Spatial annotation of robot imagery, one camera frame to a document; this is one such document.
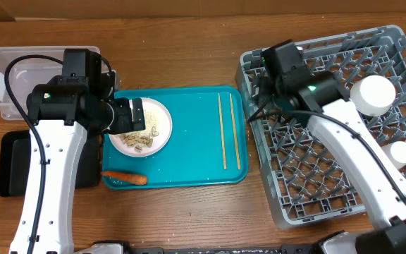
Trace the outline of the white small bowl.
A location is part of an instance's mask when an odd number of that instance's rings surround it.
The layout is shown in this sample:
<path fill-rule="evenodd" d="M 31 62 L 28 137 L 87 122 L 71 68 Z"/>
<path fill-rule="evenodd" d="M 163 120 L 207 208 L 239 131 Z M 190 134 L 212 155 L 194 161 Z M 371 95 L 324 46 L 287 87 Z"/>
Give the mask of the white small bowl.
<path fill-rule="evenodd" d="M 395 97 L 396 91 L 392 82 L 379 75 L 363 78 L 350 89 L 350 99 L 356 109 L 367 116 L 384 115 Z"/>

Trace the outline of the pink round plate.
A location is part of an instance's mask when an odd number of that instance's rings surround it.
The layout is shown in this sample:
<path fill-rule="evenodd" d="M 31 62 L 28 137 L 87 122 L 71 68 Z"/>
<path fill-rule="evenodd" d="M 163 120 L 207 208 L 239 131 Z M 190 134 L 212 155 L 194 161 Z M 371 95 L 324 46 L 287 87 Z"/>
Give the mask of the pink round plate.
<path fill-rule="evenodd" d="M 147 157 L 162 149 L 171 137 L 173 122 L 168 109 L 155 99 L 142 97 L 143 109 L 152 111 L 158 118 L 159 135 L 154 138 L 151 148 L 145 148 L 141 153 L 135 152 L 134 149 L 125 146 L 116 135 L 109 135 L 112 145 L 122 154 L 130 157 Z"/>

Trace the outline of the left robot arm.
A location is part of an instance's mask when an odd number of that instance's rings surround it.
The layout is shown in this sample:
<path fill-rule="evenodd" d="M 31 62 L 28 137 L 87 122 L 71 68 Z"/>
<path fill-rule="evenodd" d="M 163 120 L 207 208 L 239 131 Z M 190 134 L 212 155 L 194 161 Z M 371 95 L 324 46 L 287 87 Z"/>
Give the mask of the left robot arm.
<path fill-rule="evenodd" d="M 90 135 L 145 129 L 140 98 L 114 97 L 115 73 L 88 49 L 65 49 L 60 75 L 36 85 L 22 107 L 9 83 L 8 96 L 30 129 L 30 166 L 20 223 L 10 253 L 73 253 L 72 211 L 83 147 Z"/>

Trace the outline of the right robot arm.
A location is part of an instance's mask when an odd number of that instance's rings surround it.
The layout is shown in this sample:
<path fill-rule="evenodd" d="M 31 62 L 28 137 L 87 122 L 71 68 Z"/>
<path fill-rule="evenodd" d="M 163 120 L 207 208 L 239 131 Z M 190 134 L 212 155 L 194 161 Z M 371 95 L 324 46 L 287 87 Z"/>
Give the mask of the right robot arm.
<path fill-rule="evenodd" d="M 259 92 L 279 116 L 307 128 L 334 156 L 358 192 L 373 226 L 362 234 L 339 232 L 312 246 L 313 253 L 406 253 L 406 143 L 380 146 L 362 115 L 381 116 L 396 91 L 391 81 L 370 75 L 351 88 L 330 71 L 314 74 L 293 41 L 261 53 L 266 79 Z"/>

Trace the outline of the white cup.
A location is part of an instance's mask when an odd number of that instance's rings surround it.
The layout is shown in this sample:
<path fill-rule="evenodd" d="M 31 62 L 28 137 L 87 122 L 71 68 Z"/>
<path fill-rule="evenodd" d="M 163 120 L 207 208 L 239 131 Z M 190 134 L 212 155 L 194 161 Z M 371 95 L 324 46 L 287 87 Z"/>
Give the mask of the white cup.
<path fill-rule="evenodd" d="M 406 142 L 396 141 L 381 148 L 396 169 L 406 165 Z"/>

